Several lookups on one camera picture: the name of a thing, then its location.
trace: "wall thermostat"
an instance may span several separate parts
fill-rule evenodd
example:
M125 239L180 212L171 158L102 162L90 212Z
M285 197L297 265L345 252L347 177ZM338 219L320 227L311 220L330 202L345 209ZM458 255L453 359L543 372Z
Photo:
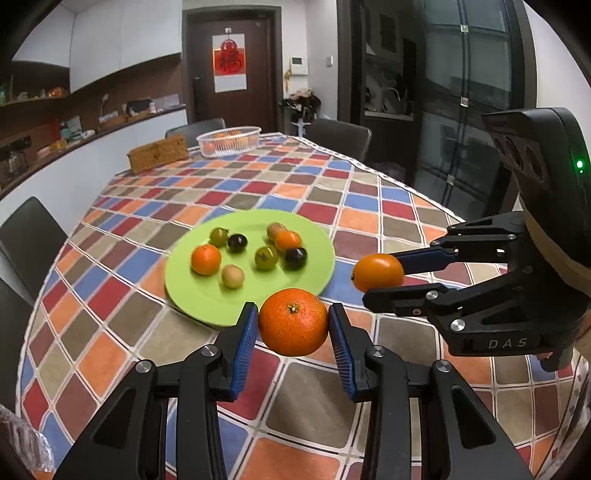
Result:
M308 75L308 59L305 57L290 57L292 75Z

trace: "dining table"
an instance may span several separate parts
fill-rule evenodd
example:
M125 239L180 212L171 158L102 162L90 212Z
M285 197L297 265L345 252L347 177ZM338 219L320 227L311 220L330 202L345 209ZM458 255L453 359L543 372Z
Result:
M48 439L56 467L136 361L182 361L216 339L215 328L184 315L167 297L167 258L196 225L257 208L304 216L331 239L335 268L319 294L327 306L343 303L353 325L405 361L450 361L531 472L542 478L556 467L569 445L565 437L587 361L575 352L569 366L546 372L533 355L455 357L425 318L366 310L350 280L359 259L424 248L462 220L356 160L280 133L262 135L256 150L245 154L204 158L196 149L185 160L120 173L68 236L35 301L17 384L17 414ZM404 284L438 281L463 288L506 270L503 264L455 263L407 275ZM343 392L330 338L298 358L278 355L257 340L244 391L234 403L218 406L228 478L358 480L368 407L351 403ZM416 399L409 408L412 472L419 479ZM175 431L171 400L167 479L176 477Z

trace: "small orange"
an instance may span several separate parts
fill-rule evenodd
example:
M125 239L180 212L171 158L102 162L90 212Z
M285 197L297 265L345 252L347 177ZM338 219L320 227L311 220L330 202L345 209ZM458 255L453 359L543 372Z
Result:
M328 312L309 291L286 288L263 303L259 332L267 347L280 355L309 355L322 346L329 334Z
M199 275L214 274L221 262L222 254L212 244L199 245L191 254L191 266Z
M368 291L370 288L399 287L404 282L402 265L393 255L366 255L353 267L351 280L355 288Z

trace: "kitchen cabinet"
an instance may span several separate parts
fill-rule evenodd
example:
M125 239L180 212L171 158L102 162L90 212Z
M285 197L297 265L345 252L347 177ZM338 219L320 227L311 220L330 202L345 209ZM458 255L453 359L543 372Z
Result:
M123 2L103 1L76 15L70 52L70 91L121 68Z
M181 52L183 0L125 0L121 68Z
M105 0L76 15L70 91L181 52L182 0Z
M58 5L33 28L12 58L13 61L69 67L73 25L74 14Z

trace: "plastic basket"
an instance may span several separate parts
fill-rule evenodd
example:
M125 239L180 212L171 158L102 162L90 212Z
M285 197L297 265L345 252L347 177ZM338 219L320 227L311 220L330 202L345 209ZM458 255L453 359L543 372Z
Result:
M205 158L225 157L248 152L258 147L260 127L224 128L197 137Z

